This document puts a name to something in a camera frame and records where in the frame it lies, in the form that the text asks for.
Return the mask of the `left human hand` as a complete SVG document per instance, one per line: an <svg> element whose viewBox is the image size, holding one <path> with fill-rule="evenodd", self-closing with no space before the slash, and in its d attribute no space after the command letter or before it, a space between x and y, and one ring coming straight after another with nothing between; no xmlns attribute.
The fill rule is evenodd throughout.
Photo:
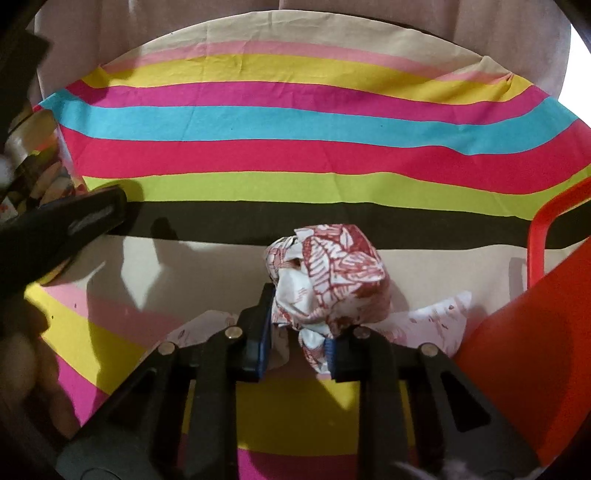
<svg viewBox="0 0 591 480"><path fill-rule="evenodd" d="M15 426L41 417L70 439L80 428L59 383L56 354L43 340L45 314L22 293L1 304L1 420Z"/></svg>

